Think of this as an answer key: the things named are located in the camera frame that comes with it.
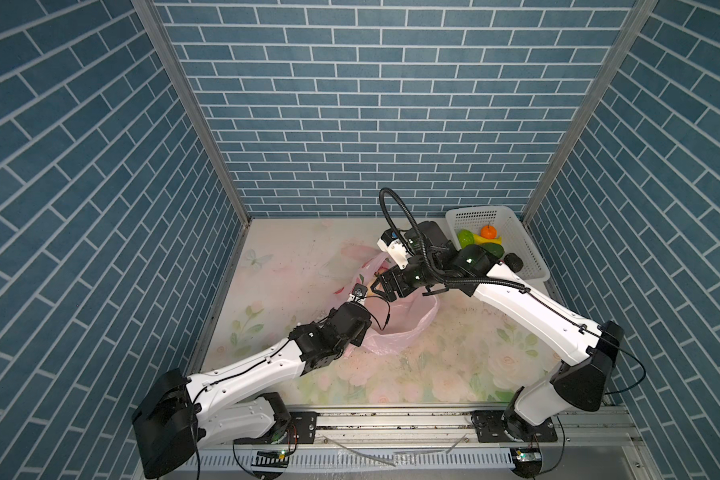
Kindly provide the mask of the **pink plastic bag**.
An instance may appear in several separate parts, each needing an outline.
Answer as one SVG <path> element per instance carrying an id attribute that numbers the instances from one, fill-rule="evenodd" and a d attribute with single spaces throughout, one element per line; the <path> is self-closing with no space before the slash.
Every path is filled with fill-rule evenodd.
<path id="1" fill-rule="evenodd" d="M 339 290 L 332 294 L 329 307 L 335 308 L 349 299 L 357 283 L 370 287 L 377 273 L 384 273 L 394 262 L 385 253 L 366 261 Z M 434 321 L 440 307 L 434 296 L 424 296 L 418 289 L 405 298 L 382 301 L 369 291 L 364 305 L 375 316 L 365 334 L 361 348 L 375 355 L 397 355 L 410 347 Z"/>

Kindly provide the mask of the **light green fruit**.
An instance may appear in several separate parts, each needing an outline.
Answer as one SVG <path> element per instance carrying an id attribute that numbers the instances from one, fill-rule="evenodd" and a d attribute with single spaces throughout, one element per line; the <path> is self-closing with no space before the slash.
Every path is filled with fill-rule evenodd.
<path id="1" fill-rule="evenodd" d="M 457 240 L 461 248 L 465 248 L 468 245 L 474 245 L 474 234 L 469 230 L 460 230 L 457 232 Z"/>

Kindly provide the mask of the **dark green fruit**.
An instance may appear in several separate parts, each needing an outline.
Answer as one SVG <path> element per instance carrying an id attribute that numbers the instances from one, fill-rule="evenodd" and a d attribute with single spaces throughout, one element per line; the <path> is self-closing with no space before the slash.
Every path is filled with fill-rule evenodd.
<path id="1" fill-rule="evenodd" d="M 503 246 L 499 243 L 484 243 L 481 244 L 481 247 L 490 255 L 494 256 L 496 259 L 501 260 L 505 255 L 505 249 Z"/>

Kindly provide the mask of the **dark avocado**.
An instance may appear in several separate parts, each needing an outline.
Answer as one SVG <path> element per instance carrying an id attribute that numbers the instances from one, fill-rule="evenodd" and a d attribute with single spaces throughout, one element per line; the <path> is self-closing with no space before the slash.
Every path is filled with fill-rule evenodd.
<path id="1" fill-rule="evenodd" d="M 516 274 L 519 274 L 525 266 L 524 261 L 515 253 L 507 253 L 503 257 L 503 263 Z"/>

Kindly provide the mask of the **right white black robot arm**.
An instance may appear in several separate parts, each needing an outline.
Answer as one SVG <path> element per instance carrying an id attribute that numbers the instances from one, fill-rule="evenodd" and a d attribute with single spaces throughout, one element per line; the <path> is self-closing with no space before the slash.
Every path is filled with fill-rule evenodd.
<path id="1" fill-rule="evenodd" d="M 377 245 L 394 263 L 372 285 L 387 301 L 419 288 L 429 295 L 459 290 L 506 314 L 559 356 L 555 371 L 514 394 L 502 415 L 506 428 L 528 430 L 564 411 L 600 408 L 623 337 L 616 323 L 598 324 L 563 307 L 478 245 Z"/>

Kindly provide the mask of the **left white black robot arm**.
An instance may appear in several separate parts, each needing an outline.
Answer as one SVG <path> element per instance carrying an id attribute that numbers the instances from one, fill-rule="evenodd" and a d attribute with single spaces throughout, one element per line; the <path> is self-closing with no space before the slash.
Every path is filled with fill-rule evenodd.
<path id="1" fill-rule="evenodd" d="M 360 346 L 372 319 L 361 303 L 345 302 L 226 367 L 160 375 L 131 417 L 145 478 L 176 470 L 206 446 L 284 434 L 291 416 L 270 387 L 327 367 L 348 346 Z"/>

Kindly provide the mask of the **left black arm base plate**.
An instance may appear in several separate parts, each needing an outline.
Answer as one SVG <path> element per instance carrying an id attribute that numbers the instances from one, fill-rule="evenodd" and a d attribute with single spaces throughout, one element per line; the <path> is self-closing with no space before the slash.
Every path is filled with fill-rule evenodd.
<path id="1" fill-rule="evenodd" d="M 239 445 L 293 445 L 313 444 L 318 414 L 315 411 L 291 411 L 288 421 L 278 419 L 264 434 L 258 437 L 236 439 Z"/>

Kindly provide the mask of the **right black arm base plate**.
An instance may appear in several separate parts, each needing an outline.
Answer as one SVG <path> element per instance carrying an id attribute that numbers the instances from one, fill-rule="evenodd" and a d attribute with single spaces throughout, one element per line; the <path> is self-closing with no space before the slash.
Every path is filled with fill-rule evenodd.
<path id="1" fill-rule="evenodd" d="M 470 415 L 479 443 L 556 443 L 558 435 L 550 419 L 534 426 L 515 414 L 499 410 L 475 410 Z"/>

